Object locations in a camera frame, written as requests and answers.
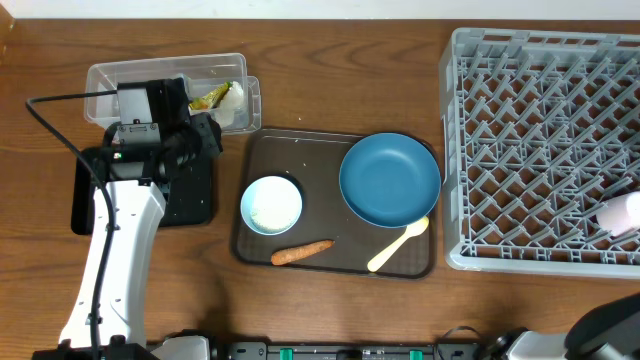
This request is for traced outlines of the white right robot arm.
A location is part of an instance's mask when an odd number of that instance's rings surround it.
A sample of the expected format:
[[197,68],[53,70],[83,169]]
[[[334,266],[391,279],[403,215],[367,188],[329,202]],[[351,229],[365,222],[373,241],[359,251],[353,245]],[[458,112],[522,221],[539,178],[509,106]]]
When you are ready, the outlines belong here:
[[594,308],[566,333],[518,328],[476,357],[490,360],[639,360],[639,296]]

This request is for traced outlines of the pink plastic cup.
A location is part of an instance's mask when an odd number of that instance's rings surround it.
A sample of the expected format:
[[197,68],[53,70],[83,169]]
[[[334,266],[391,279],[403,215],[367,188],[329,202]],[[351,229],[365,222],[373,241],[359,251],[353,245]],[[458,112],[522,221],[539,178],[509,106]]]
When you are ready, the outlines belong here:
[[604,207],[596,213],[598,225],[614,237],[638,230],[639,203],[638,191],[606,201]]

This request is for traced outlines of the white napkin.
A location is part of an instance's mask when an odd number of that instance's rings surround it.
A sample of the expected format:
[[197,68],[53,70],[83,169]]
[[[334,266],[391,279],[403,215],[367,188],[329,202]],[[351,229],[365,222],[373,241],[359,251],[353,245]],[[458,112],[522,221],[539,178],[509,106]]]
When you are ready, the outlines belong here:
[[213,114],[215,121],[222,127],[228,127],[234,122],[235,112],[244,104],[244,91],[240,83],[231,82],[226,94],[222,97]]

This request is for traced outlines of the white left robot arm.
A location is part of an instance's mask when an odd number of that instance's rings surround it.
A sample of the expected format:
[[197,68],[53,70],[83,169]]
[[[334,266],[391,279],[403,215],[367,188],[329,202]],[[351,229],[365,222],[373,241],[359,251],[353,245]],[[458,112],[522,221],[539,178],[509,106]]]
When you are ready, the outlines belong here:
[[31,115],[63,143],[95,187],[93,229],[80,290],[55,348],[36,359],[211,359],[213,343],[184,330],[149,347],[146,285],[156,232],[172,183],[201,159],[219,156],[219,124],[193,113],[183,75],[125,82],[112,90],[120,119],[87,158],[26,102]]

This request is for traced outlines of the green snack wrapper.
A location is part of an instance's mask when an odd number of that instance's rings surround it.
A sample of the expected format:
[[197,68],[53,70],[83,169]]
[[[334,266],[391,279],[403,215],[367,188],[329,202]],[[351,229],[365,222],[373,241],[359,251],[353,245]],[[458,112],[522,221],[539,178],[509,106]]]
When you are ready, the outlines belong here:
[[225,82],[203,97],[195,98],[190,104],[191,110],[208,110],[215,108],[232,88],[232,82]]

